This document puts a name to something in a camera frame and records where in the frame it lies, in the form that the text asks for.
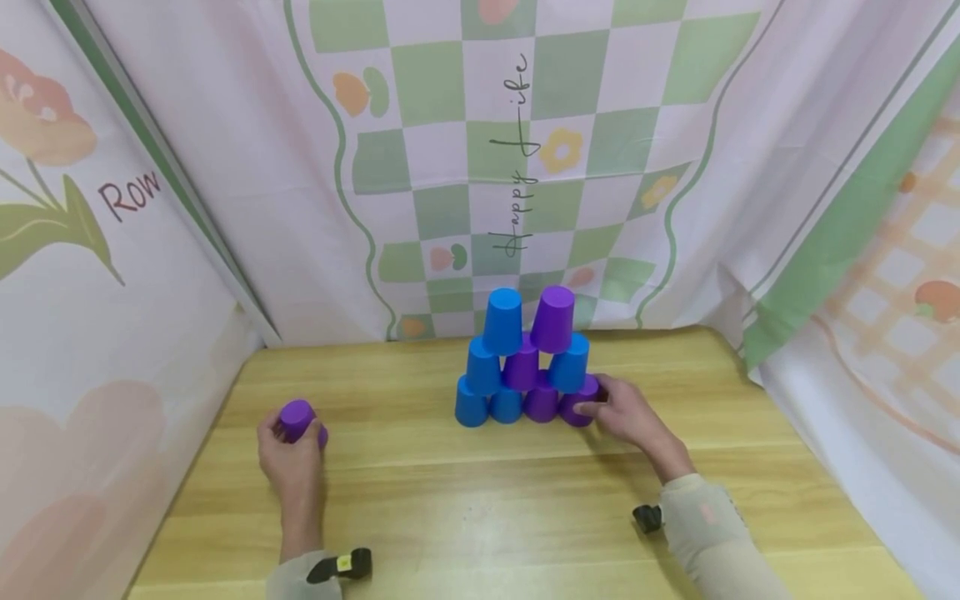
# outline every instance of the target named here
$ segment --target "fabric backdrop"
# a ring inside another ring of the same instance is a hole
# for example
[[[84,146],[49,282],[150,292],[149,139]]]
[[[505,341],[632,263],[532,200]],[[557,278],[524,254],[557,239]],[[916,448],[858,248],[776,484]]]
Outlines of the fabric backdrop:
[[[960,589],[960,86],[876,237],[761,381],[928,598]]]
[[[578,326],[714,324],[756,365],[958,65],[932,0],[86,4],[292,345],[470,334],[495,287],[529,315],[563,283]]]
[[[3,3],[5,600],[123,594],[259,344],[86,67],[39,3]]]

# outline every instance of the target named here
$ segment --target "green stripe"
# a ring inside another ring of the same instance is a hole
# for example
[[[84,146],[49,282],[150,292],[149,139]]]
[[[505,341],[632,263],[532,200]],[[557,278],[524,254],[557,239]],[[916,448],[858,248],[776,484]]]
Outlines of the green stripe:
[[[717,132],[717,120],[720,115],[720,105],[723,104],[724,98],[727,96],[727,90],[730,89],[730,85],[733,83],[733,80],[736,79],[736,74],[740,72],[740,69],[743,65],[750,59],[750,56],[753,55],[754,50],[757,46],[760,45],[760,42],[766,37],[767,32],[770,31],[770,26],[773,25],[774,20],[777,18],[777,15],[780,13],[780,9],[783,7],[783,3],[786,0],[780,0],[777,4],[777,7],[774,9],[774,13],[770,16],[770,20],[767,21],[767,24],[764,25],[763,31],[760,32],[760,35],[757,36],[754,45],[750,47],[750,50],[747,51],[747,54],[744,55],[743,59],[733,68],[733,72],[727,78],[723,84],[723,88],[720,90],[720,94],[717,95],[716,104],[713,106],[713,115],[710,122],[710,131],[707,137],[707,146],[704,149],[704,157],[700,160],[700,164],[697,165],[697,170],[694,172],[693,177],[690,178],[690,181],[686,183],[684,188],[677,193],[670,204],[667,206],[666,211],[663,215],[663,228],[666,231],[667,244],[670,248],[670,257],[667,259],[666,270],[663,273],[663,278],[660,280],[653,291],[650,292],[640,301],[639,306],[636,308],[636,326],[637,328],[643,328],[643,309],[647,307],[654,298],[656,298],[660,292],[666,287],[669,283],[670,278],[673,276],[673,271],[677,267],[677,236],[673,232],[673,211],[677,207],[677,203],[686,196],[693,186],[695,186],[699,181],[700,177],[704,174],[704,171],[707,170],[707,164],[710,158],[713,155],[713,140],[716,137]]]
[[[756,320],[744,331],[748,370],[800,330],[870,242],[958,73],[960,38],[914,90],[756,304]]]
[[[150,158],[156,164],[156,168],[160,170],[160,173],[163,174],[163,177],[173,188],[174,193],[177,195],[177,198],[180,201],[180,204],[182,204],[183,208],[186,209],[187,213],[190,215],[190,218],[193,219],[194,223],[197,224],[197,227],[200,228],[200,231],[204,234],[204,237],[217,251],[217,253],[220,255],[220,258],[224,261],[224,264],[227,265],[233,276],[236,277],[243,290],[250,296],[257,309],[264,314],[264,317],[267,318],[269,322],[266,312],[263,310],[262,305],[260,304],[256,295],[253,293],[253,290],[240,270],[239,265],[236,264],[233,256],[229,253],[226,244],[220,238],[219,234],[207,224],[202,212],[191,201],[186,187],[177,176],[177,173],[172,166],[172,160],[176,159],[172,156],[168,156],[154,139],[154,136],[150,132],[150,128],[147,126],[146,120],[133,104],[128,90],[125,88],[123,82],[121,82],[117,77],[117,74],[114,73],[113,68],[110,65],[110,61],[101,50],[100,45],[97,43],[94,35],[87,29],[86,24],[84,23],[84,18],[73,7],[71,0],[50,0],[50,5],[57,12],[57,15],[60,17],[63,25],[67,28],[67,31],[70,32],[70,35],[74,37],[77,44],[80,46],[80,49],[86,56],[86,59],[89,61],[90,65],[93,67],[94,71],[107,88],[110,96],[113,98],[113,102],[115,102],[120,108],[121,112],[123,112],[123,115],[130,123],[133,132],[140,140],[140,143],[143,144],[144,148],[147,150]]]
[[[324,94],[324,91],[320,89],[320,86],[317,84],[317,80],[314,79],[313,73],[310,71],[310,66],[306,62],[306,57],[303,55],[303,48],[300,46],[300,38],[297,36],[297,24],[294,22],[294,10],[291,0],[283,0],[283,11],[286,14],[287,29],[290,30],[290,39],[293,41],[294,52],[297,53],[297,60],[300,62],[300,69],[303,71],[303,75],[306,77],[307,81],[310,82],[310,87],[313,88],[313,93],[315,93],[317,97],[320,98],[320,101],[324,103],[324,106],[330,112],[330,116],[333,118],[333,122],[337,125],[337,135],[339,135],[340,141],[339,145],[337,146],[337,154],[333,158],[333,178],[337,186],[337,197],[340,198],[340,204],[347,213],[347,216],[349,216],[354,225],[363,231],[364,236],[367,238],[367,244],[370,248],[367,254],[367,284],[370,285],[373,295],[376,296],[376,298],[380,300],[380,303],[383,304],[390,312],[390,323],[387,325],[387,331],[384,334],[384,339],[389,340],[390,332],[396,324],[396,313],[394,312],[394,309],[391,308],[390,304],[384,300],[383,296],[380,295],[379,290],[376,289],[376,284],[373,283],[373,259],[376,256],[376,244],[373,241],[373,236],[371,235],[370,230],[365,228],[363,223],[360,222],[360,219],[358,219],[353,213],[353,210],[347,203],[347,196],[344,194],[343,168],[344,154],[347,151],[347,130],[344,128],[344,122],[340,118],[340,114],[337,112],[337,109],[333,106],[333,103],[330,102],[330,99],[326,96],[326,94]]]

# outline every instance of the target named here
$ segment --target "wood grain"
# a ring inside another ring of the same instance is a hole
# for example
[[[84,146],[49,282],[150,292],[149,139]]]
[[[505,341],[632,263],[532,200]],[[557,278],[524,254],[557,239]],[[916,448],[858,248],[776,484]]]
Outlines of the wood grain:
[[[640,385],[727,486],[797,598],[919,598],[909,579],[726,344],[712,333],[595,333],[591,368]],[[258,352],[244,367],[141,567],[130,598],[263,598],[278,507],[253,428],[293,397],[330,429],[325,536],[366,545],[349,600],[695,598],[662,536],[635,451],[594,428],[453,419],[464,340]]]

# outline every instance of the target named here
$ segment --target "beige sleeve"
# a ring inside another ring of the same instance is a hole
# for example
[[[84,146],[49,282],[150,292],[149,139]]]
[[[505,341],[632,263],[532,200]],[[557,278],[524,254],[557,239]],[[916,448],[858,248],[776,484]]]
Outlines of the beige sleeve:
[[[670,552],[704,598],[790,598],[726,490],[698,474],[687,475],[663,486],[660,509]]]
[[[325,558],[326,553],[318,550],[275,568],[267,578],[267,600],[343,600],[336,578],[321,584],[306,583],[310,569]]]

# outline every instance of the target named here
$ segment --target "checkered fabric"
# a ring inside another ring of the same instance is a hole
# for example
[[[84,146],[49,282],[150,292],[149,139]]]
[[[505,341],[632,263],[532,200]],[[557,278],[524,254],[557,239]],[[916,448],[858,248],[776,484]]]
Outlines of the checkered fabric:
[[[392,337],[471,334],[500,286],[528,317],[558,283],[579,328],[632,315],[666,262],[636,240],[662,235],[761,4],[312,0],[303,43],[343,119]]]
[[[851,369],[941,445],[960,445],[957,116],[937,121],[871,247],[822,311]]]

